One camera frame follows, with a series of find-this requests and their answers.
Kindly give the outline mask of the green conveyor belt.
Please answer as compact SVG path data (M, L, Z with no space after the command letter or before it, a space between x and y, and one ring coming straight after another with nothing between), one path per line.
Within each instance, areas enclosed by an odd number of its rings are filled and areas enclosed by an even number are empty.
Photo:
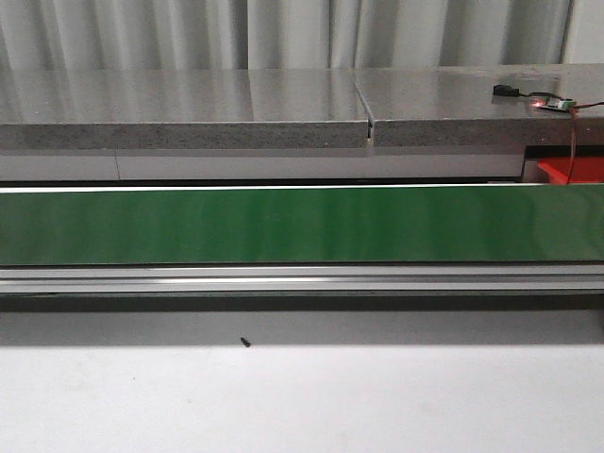
M5 266L596 261L599 185L4 193Z

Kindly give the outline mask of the white pleated curtain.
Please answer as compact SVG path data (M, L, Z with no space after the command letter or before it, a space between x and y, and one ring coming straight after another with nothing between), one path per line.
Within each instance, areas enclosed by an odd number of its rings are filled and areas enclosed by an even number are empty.
M5 70L595 63L599 1L5 1Z

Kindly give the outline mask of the black plug connector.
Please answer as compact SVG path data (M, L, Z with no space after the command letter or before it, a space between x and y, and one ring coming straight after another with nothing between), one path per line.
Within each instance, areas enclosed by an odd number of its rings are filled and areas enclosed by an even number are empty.
M519 89L514 88L510 85L498 84L493 86L493 96L521 97L522 94Z

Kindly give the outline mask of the small green circuit board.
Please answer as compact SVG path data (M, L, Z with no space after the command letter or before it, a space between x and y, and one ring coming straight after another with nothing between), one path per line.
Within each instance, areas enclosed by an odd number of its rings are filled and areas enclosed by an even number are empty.
M570 98L559 98L553 96L533 96L530 104L536 109L546 109L559 112L567 112L572 109L577 102Z

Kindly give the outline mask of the red plastic tray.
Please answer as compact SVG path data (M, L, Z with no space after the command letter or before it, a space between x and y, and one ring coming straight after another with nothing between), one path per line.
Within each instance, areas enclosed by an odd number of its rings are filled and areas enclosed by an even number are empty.
M602 183L603 158L581 157L539 159L537 166L542 170L550 184Z

